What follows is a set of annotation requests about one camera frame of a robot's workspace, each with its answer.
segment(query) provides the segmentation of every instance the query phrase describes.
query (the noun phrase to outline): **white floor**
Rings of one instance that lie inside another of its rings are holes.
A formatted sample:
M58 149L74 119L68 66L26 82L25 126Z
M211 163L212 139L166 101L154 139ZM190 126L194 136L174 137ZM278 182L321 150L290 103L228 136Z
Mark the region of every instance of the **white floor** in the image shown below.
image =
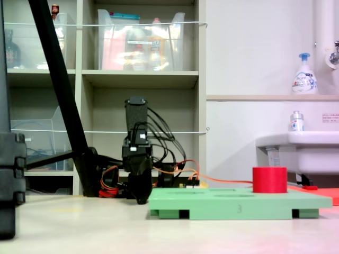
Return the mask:
M279 221L150 220L147 209L125 199L30 196L0 254L339 253L339 207Z

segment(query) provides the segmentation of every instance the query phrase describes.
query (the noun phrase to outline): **red cylinder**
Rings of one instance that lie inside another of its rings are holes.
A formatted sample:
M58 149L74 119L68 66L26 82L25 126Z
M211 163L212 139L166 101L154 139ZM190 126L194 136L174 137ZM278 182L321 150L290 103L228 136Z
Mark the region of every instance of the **red cylinder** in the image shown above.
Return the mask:
M286 167L254 167L254 193L287 193Z

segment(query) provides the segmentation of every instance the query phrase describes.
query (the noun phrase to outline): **blue pump cap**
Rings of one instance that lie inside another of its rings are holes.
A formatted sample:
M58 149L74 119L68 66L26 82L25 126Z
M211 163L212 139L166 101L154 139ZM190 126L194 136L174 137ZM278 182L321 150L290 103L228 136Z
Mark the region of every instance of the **blue pump cap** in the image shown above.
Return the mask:
M311 55L309 53L301 53L299 57L301 58L301 61L307 61L307 58Z

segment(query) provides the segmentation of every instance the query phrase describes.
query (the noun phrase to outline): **green foam block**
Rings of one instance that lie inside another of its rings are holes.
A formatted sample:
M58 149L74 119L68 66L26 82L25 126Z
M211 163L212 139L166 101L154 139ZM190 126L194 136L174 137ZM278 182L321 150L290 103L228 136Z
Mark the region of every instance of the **green foam block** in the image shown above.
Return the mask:
M318 218L319 208L332 207L332 199L289 190L283 194L258 194L251 188L154 188L150 214L160 219L278 220Z

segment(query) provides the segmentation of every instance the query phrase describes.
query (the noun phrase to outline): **white sink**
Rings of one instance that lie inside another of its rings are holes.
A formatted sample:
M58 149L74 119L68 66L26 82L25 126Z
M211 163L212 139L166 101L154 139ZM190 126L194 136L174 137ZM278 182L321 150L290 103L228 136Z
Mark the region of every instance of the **white sink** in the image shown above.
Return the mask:
M270 135L256 140L256 146L276 148L279 165L298 174L339 174L339 131L304 131ZM259 166L268 162L258 160Z

